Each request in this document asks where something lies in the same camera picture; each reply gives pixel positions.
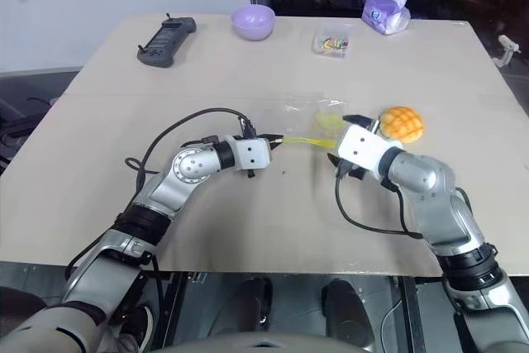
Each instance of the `orange ball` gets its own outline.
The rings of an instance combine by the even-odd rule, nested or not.
[[[421,138],[424,123],[410,107],[391,107],[380,117],[380,132],[386,138],[409,144]]]

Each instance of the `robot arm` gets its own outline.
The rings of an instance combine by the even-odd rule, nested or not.
[[[478,350],[517,343],[529,351],[529,313],[496,262],[496,248],[485,241],[457,193],[452,169],[431,157],[407,153],[400,143],[358,125],[349,127],[338,155],[378,180],[389,179],[407,195],[417,226],[446,277],[449,298],[463,314]]]
[[[170,223],[199,184],[222,169],[263,169],[265,138],[225,141],[178,151],[134,197],[69,278],[62,302],[38,312],[0,342],[0,351],[96,351],[108,323],[134,307]]]

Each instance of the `purple tissue box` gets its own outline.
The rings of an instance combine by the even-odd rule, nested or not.
[[[392,32],[391,16],[402,11],[394,0],[366,0],[362,20],[377,32],[387,35]]]

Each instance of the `black remote control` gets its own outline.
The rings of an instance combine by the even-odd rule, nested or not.
[[[138,60],[146,65],[168,68],[173,64],[174,53],[182,45],[188,34],[197,30],[197,24],[191,17],[171,18],[167,13],[167,20],[162,27],[144,46],[138,45]]]

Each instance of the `tissue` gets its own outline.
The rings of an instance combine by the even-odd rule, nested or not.
[[[362,20],[383,35],[392,35],[406,29],[410,11],[407,0],[366,0]]]

